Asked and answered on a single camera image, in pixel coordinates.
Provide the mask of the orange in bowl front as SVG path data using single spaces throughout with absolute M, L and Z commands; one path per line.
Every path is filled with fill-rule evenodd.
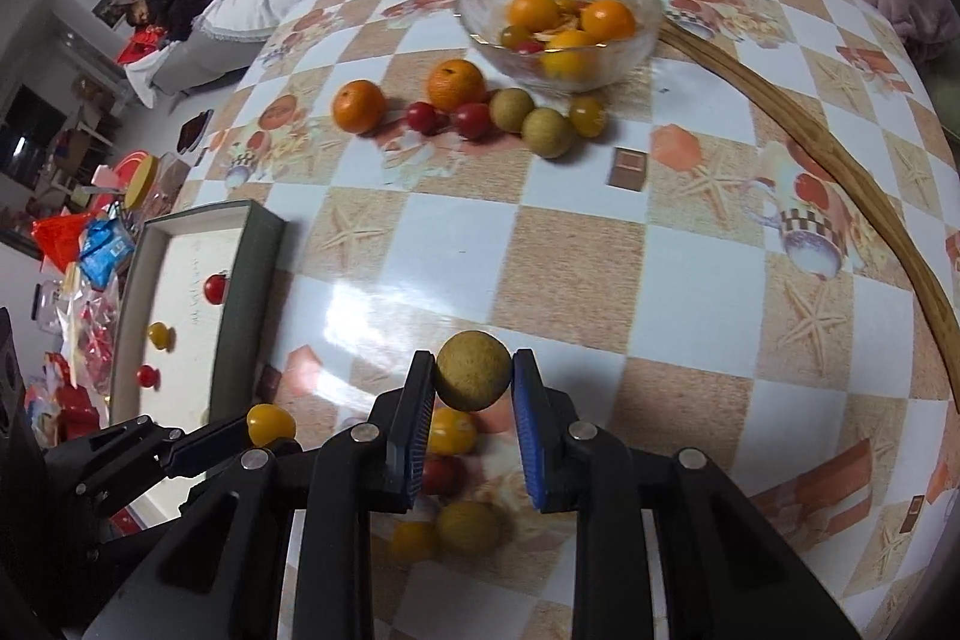
M 597 73 L 599 47 L 587 32 L 565 29 L 548 39 L 540 53 L 542 71 L 550 80 L 585 83 Z

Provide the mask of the orange in bowl right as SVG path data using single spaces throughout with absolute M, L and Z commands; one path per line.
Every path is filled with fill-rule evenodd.
M 579 25 L 597 42 L 626 41 L 638 30 L 633 11 L 619 0 L 596 0 L 579 10 Z

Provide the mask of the left mandarin orange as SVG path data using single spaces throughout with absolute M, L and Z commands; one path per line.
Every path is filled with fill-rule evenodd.
M 340 88 L 331 105 L 332 119 L 352 135 L 373 131 L 386 115 L 386 96 L 370 80 L 353 80 Z

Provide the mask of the long wooden stick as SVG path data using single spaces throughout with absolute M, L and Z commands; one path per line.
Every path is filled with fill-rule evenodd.
M 737 58 L 672 21 L 662 23 L 659 39 L 742 92 L 750 103 L 754 103 L 781 130 L 786 131 L 811 156 L 812 161 L 832 175 L 848 193 L 859 213 L 877 230 L 882 241 L 890 247 L 898 263 L 905 269 L 946 367 L 953 404 L 958 404 L 960 353 L 957 317 L 952 304 L 947 301 L 946 291 L 940 286 L 939 278 L 919 253 L 905 224 L 887 195 L 875 183 L 874 177 L 827 128 L 817 124 L 807 110 L 761 74 L 741 64 Z

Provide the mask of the brown longan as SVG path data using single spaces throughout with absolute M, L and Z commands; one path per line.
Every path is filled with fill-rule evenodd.
M 446 551 L 462 557 L 480 557 L 493 552 L 500 542 L 500 521 L 486 503 L 454 502 L 436 518 L 439 541 Z
M 460 331 L 439 349 L 436 370 L 439 399 L 449 408 L 475 413 L 505 393 L 511 380 L 511 354 L 485 331 Z
M 556 159 L 566 154 L 573 146 L 574 136 L 573 125 L 565 115 L 546 107 L 532 110 L 521 128 L 524 145 L 535 156 L 544 159 Z
M 488 104 L 494 126 L 509 135 L 519 135 L 523 131 L 524 120 L 534 109 L 534 99 L 521 88 L 500 89 Z

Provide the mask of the red hawthorn fruit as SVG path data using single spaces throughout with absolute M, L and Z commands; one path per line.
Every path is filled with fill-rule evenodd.
M 455 133 L 469 142 L 477 142 L 493 133 L 494 123 L 491 120 L 490 108 L 485 103 L 470 103 L 457 107 L 451 119 Z

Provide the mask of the blue snack packet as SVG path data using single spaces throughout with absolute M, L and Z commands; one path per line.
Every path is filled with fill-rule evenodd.
M 104 291 L 110 280 L 132 259 L 135 242 L 119 218 L 93 221 L 85 227 L 78 252 L 78 268 L 88 283 Z

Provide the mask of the red cherry tomato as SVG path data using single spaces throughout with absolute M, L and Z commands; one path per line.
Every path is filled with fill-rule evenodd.
M 210 275 L 203 281 L 203 297 L 206 302 L 212 305 L 221 305 L 226 298 L 226 284 L 228 284 L 228 275 L 221 271 Z
M 410 130 L 427 136 L 436 135 L 448 124 L 446 115 L 425 101 L 409 104 L 405 109 L 404 120 Z
M 156 388 L 160 385 L 160 370 L 153 365 L 140 365 L 137 370 L 137 381 L 142 388 Z
M 449 498 L 464 491 L 467 470 L 459 456 L 431 455 L 423 464 L 421 492 L 431 497 Z

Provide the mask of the glass fruit bowl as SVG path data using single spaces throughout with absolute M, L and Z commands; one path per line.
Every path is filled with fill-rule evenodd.
M 661 0 L 457 0 L 475 48 L 540 92 L 588 92 L 646 64 L 664 22 Z

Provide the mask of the orange in bowl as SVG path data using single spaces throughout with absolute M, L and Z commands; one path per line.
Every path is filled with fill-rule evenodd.
M 597 42 L 626 41 L 638 30 L 633 11 L 619 0 L 596 0 L 579 10 L 579 25 Z
M 585 83 L 597 73 L 599 47 L 587 32 L 565 29 L 548 39 L 540 53 L 542 71 L 550 80 Z
M 544 32 L 560 26 L 563 12 L 556 0 L 511 0 L 506 19 L 511 26 Z

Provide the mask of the orange in bowl left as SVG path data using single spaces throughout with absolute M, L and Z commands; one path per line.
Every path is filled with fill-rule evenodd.
M 563 12 L 556 0 L 511 0 L 506 19 L 511 26 L 544 32 L 560 26 Z

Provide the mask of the yellow lid jar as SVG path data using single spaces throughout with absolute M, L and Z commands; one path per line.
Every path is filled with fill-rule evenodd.
M 119 164 L 114 166 L 119 177 L 119 188 L 124 192 L 124 208 L 128 211 L 139 209 L 153 188 L 156 175 L 160 172 L 160 159 L 143 151 L 130 152 Z

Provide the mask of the brown longan front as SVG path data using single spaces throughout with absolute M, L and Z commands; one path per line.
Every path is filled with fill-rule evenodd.
M 565 115 L 546 107 L 532 110 L 521 128 L 524 145 L 535 156 L 544 159 L 556 159 L 566 154 L 573 146 L 574 136 L 573 125 Z

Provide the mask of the yellow-brown cherry tomato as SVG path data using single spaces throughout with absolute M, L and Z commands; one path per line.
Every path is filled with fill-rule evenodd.
M 574 96 L 569 103 L 569 121 L 581 138 L 596 140 L 607 127 L 604 104 L 594 96 Z

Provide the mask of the right mandarin orange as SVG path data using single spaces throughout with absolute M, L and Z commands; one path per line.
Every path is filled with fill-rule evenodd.
M 484 103 L 488 96 L 487 81 L 477 65 L 464 58 L 453 58 L 431 70 L 427 94 L 434 107 L 451 113 L 467 104 Z

